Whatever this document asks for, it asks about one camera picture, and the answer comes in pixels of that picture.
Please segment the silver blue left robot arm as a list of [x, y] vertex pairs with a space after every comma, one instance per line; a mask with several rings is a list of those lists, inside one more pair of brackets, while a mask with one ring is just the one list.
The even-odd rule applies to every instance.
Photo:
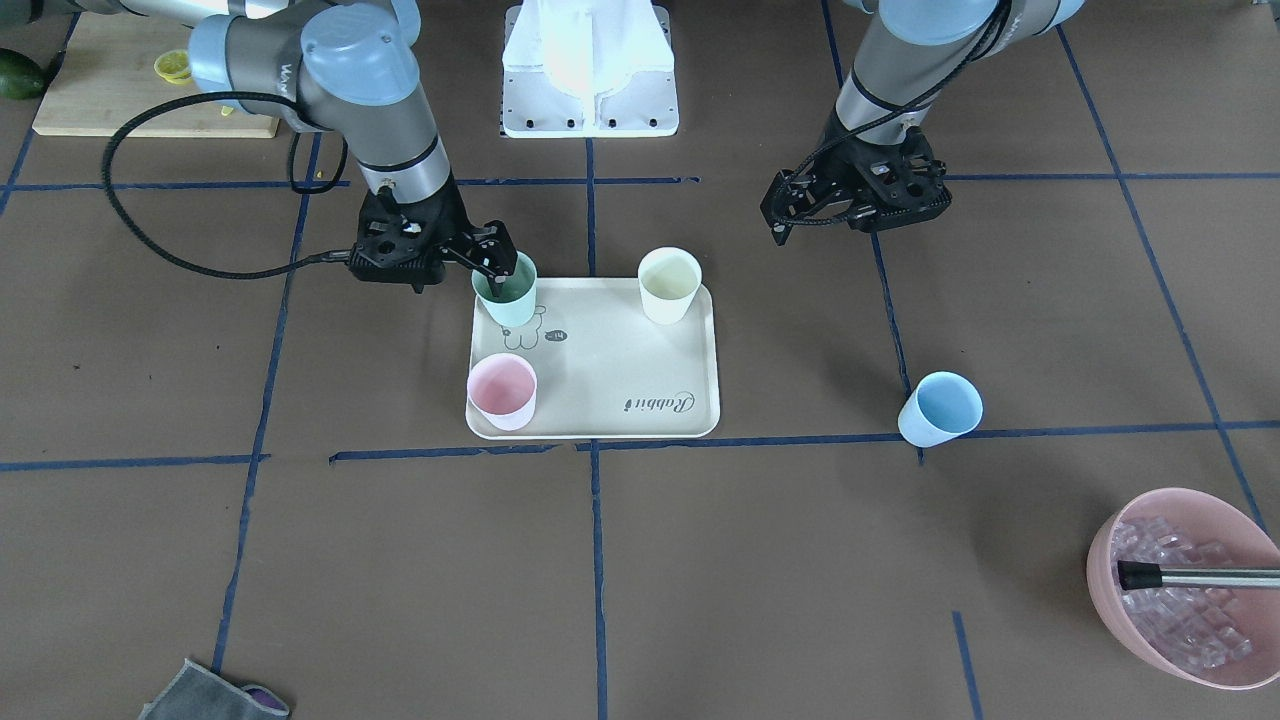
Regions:
[[777, 245], [800, 227], [878, 233], [929, 222], [952, 196], [922, 129], [945, 87], [1009, 45], [1047, 33], [1079, 1], [861, 1], [870, 17], [815, 149], [760, 204]]

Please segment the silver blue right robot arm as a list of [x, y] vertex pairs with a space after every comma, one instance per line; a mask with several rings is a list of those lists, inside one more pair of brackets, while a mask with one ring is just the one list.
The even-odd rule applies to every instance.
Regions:
[[238, 281], [339, 263], [364, 282], [421, 292], [454, 263], [493, 293], [513, 284], [506, 225], [467, 217], [413, 55], [413, 1], [5, 1], [3, 26], [72, 14], [157, 17], [191, 31], [193, 102], [333, 132], [367, 183], [355, 242]]

